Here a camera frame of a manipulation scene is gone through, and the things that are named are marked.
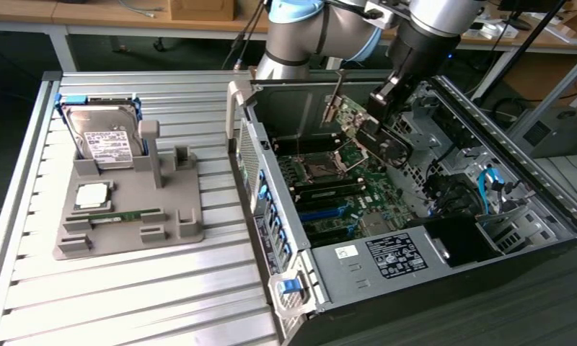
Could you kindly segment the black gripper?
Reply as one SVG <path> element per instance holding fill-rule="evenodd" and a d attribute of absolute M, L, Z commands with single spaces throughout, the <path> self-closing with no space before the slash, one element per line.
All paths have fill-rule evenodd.
<path fill-rule="evenodd" d="M 459 42 L 459 35 L 439 36 L 418 25 L 398 26 L 385 53 L 390 74 L 369 94 L 367 114 L 375 120 L 383 122 L 399 111 L 418 83 L 434 75 Z"/>

